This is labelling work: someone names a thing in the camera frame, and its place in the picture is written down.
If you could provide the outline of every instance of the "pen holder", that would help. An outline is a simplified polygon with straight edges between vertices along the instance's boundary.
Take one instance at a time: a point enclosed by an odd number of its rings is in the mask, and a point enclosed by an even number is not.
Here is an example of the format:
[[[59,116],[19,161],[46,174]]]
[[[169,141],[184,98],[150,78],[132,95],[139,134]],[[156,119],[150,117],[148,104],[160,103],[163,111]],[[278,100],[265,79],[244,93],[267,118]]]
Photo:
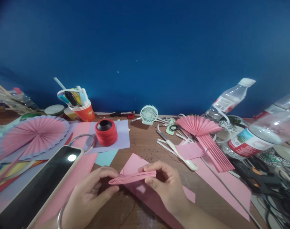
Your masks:
[[[83,121],[85,122],[92,122],[95,119],[95,114],[92,108],[91,102],[83,107],[79,108],[71,108]]]

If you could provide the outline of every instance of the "spool of red thread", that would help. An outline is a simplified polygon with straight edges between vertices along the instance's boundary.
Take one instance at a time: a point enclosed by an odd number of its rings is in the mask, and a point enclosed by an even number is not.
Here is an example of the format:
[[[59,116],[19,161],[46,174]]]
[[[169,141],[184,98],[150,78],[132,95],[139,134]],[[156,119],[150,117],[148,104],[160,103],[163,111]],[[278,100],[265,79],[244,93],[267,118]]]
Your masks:
[[[115,123],[110,119],[102,119],[95,125],[95,132],[102,146],[113,145],[117,140]]]

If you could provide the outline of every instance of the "silver bangle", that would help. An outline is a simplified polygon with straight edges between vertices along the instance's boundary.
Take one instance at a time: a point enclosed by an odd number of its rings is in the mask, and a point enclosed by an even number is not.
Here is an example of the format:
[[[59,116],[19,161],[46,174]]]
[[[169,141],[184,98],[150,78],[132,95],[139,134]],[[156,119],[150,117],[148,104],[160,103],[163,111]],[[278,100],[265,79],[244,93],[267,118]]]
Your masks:
[[[63,214],[63,211],[64,211],[64,208],[65,208],[66,204],[67,204],[67,202],[61,208],[61,210],[59,212],[59,215],[58,215],[58,218],[57,218],[57,226],[58,226],[58,229],[61,229],[62,214]]]

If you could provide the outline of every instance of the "bottle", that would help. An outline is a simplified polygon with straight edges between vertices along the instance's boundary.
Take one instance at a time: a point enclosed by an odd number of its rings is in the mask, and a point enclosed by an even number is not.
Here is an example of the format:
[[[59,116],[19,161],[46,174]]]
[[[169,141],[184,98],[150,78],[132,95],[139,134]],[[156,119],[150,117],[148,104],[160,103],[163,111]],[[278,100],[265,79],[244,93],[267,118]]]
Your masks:
[[[290,109],[267,115],[243,130],[220,149],[232,158],[244,160],[290,139]]]
[[[258,119],[265,117],[269,114],[285,111],[289,108],[290,108],[290,94],[285,96],[284,98],[276,101],[274,104],[272,104],[270,107],[268,107],[267,109],[265,109],[261,113],[253,116],[253,118],[258,120]]]
[[[227,114],[246,97],[247,89],[255,82],[253,79],[243,78],[236,86],[223,92],[203,116],[218,122],[223,115],[216,108]]]
[[[31,100],[31,98],[24,94],[18,87],[14,87],[16,93],[13,93],[12,96],[15,97],[17,100],[21,101],[25,104],[28,108],[32,110],[40,110],[40,108]]]

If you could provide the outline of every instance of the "pleated pink paper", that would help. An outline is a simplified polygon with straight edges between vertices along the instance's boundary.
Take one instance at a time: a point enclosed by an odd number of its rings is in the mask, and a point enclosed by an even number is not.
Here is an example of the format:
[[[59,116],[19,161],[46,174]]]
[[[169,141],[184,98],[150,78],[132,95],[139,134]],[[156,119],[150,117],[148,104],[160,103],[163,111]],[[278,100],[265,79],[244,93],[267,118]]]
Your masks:
[[[22,147],[25,150],[0,175],[0,181],[19,160],[35,157],[54,147],[64,138],[68,129],[66,120],[50,115],[28,118],[10,128],[0,138],[0,160]]]
[[[234,169],[231,162],[209,135],[210,133],[222,130],[222,127],[213,121],[200,116],[185,116],[179,118],[175,123],[197,137],[199,143],[213,161],[218,172],[225,172]]]

